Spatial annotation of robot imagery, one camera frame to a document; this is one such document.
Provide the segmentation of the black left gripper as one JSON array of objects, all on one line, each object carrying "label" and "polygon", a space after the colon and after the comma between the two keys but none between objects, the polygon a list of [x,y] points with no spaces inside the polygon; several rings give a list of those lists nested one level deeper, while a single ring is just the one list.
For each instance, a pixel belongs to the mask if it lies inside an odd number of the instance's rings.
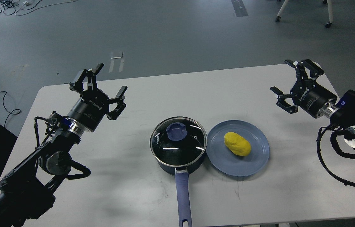
[{"label": "black left gripper", "polygon": [[[111,99],[102,90],[98,89],[96,76],[103,67],[104,64],[100,63],[95,68],[83,69],[69,83],[69,90],[81,95],[67,114],[67,118],[77,121],[90,132],[96,130],[104,115],[109,120],[116,120],[126,108],[124,94],[128,89],[127,86],[122,86],[116,97]],[[85,79],[88,80],[88,88],[86,90],[83,86]],[[112,104],[117,106],[112,111],[109,111]]]}]

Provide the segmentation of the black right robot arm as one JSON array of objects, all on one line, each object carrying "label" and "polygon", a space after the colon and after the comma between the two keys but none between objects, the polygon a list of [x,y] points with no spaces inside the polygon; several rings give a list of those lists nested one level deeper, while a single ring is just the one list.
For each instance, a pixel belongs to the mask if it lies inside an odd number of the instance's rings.
[{"label": "black right robot arm", "polygon": [[322,116],[329,119],[330,124],[321,127],[317,135],[317,155],[323,168],[337,181],[345,186],[355,187],[355,182],[343,179],[329,170],[325,164],[320,142],[326,131],[331,131],[330,143],[333,150],[341,157],[355,160],[355,91],[348,90],[340,99],[328,89],[317,83],[317,78],[324,74],[310,59],[299,62],[284,61],[296,72],[296,82],[285,94],[277,87],[270,90],[277,95],[276,105],[290,114],[299,108],[313,118]]}]

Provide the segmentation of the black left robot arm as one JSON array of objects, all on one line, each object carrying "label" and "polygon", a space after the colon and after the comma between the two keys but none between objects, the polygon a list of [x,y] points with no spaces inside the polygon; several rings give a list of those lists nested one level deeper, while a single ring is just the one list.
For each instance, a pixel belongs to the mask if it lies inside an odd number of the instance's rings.
[{"label": "black left robot arm", "polygon": [[55,191],[61,183],[90,176],[88,167],[69,154],[84,132],[94,132],[106,116],[116,120],[126,108],[122,86],[114,98],[98,88],[96,76],[104,67],[81,70],[70,90],[80,95],[66,116],[52,112],[43,118],[46,137],[21,163],[0,180],[0,227],[22,227],[28,219],[38,219],[55,203]]}]

